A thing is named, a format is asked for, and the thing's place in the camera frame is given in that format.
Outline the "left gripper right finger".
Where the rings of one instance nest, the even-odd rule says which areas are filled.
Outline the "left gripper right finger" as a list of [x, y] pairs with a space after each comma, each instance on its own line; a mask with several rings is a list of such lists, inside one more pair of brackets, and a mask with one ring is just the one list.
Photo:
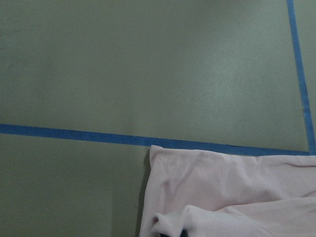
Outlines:
[[182, 231], [180, 233], [180, 237], [189, 237], [189, 232], [188, 232], [189, 229], [190, 229], [189, 225], [183, 225]]

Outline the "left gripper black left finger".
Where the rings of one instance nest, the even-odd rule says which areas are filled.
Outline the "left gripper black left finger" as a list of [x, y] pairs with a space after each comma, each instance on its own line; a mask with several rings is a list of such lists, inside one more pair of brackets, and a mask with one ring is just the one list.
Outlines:
[[161, 233], [156, 234], [156, 236], [157, 236], [157, 237], [169, 237], [168, 235], [161, 234]]

